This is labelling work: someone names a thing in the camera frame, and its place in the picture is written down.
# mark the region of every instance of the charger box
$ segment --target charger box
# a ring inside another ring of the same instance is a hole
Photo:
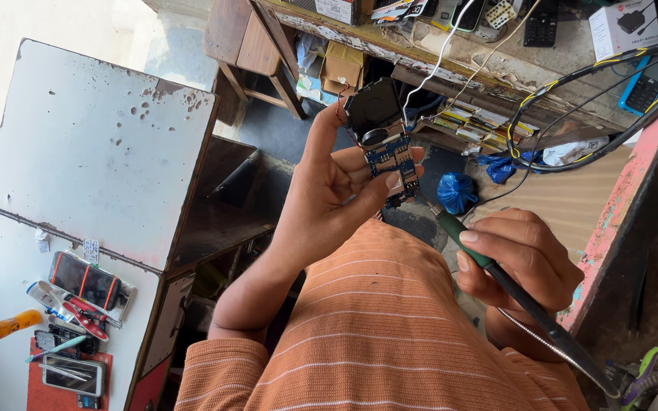
[[[653,0],[628,0],[601,7],[589,19],[596,61],[658,43]]]

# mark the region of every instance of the wooden stool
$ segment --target wooden stool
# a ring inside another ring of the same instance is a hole
[[[278,50],[245,0],[215,0],[203,38],[203,50],[217,60],[241,99],[255,97],[288,109],[296,118],[307,117],[301,108],[301,98],[296,96],[283,71]],[[248,89],[245,72],[240,69],[267,75],[281,98]]]

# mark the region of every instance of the shirt sleeve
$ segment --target shirt sleeve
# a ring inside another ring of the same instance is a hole
[[[174,411],[242,410],[266,364],[268,351],[248,339],[191,345]]]

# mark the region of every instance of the circuit board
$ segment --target circuit board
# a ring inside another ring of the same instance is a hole
[[[367,151],[365,158],[370,164],[373,177],[388,171],[400,170],[400,181],[390,190],[388,200],[385,201],[386,209],[397,208],[403,201],[415,197],[418,176],[415,174],[409,136],[402,134],[395,140],[374,147]]]

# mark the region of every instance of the screwdriver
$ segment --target screwdriver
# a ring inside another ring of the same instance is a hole
[[[476,261],[481,268],[486,270],[492,278],[494,278],[501,288],[504,288],[505,291],[515,301],[522,306],[522,308],[529,313],[529,315],[535,320],[535,322],[547,333],[547,335],[552,339],[555,345],[562,350],[557,352],[559,355],[562,354],[562,357],[570,362],[573,366],[580,369],[585,375],[592,379],[598,387],[603,389],[606,394],[611,398],[618,398],[621,396],[619,389],[605,376],[603,370],[600,369],[591,355],[583,348],[578,341],[576,341],[570,333],[562,328],[550,315],[545,311],[545,309],[535,301],[535,299],[522,288],[521,285],[512,279],[511,276],[507,274],[504,268],[502,268],[497,261],[492,260],[485,255],[481,255],[473,250],[468,249],[464,246],[461,240],[458,238],[458,235],[462,231],[466,231],[465,225],[454,217],[451,213],[443,209],[440,205],[433,205],[427,198],[420,192],[416,190],[419,196],[421,196],[425,202],[431,207],[431,212],[436,217],[438,225],[448,234],[449,237],[455,242],[459,247],[462,248],[471,258]],[[502,314],[507,318],[511,319],[511,316],[504,310],[498,309]]]
[[[32,327],[32,325],[37,324],[42,319],[40,312],[35,309],[28,309],[25,312],[21,312],[12,318],[7,318],[6,320],[0,321],[0,339],[5,338],[5,336],[10,335],[15,331],[19,331],[22,328]]]

